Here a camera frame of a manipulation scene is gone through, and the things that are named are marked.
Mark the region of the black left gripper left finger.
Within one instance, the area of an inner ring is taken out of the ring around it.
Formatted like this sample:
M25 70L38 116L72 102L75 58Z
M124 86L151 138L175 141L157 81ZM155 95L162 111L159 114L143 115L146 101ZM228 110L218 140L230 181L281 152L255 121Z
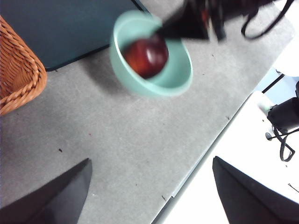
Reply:
M93 174L84 159L41 188L0 209L2 224L76 224Z

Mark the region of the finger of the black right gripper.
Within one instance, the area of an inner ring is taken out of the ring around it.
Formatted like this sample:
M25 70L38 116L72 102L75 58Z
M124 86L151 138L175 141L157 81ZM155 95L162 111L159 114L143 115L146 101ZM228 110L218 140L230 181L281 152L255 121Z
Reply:
M184 2L160 28L164 38L208 40L209 12L206 2Z

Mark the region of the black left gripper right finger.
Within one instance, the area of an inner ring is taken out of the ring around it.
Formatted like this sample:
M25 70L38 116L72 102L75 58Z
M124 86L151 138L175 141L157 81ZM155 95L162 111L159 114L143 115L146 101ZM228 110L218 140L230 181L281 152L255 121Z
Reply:
M213 158L219 198L230 224L297 224L299 204L267 188L220 157Z

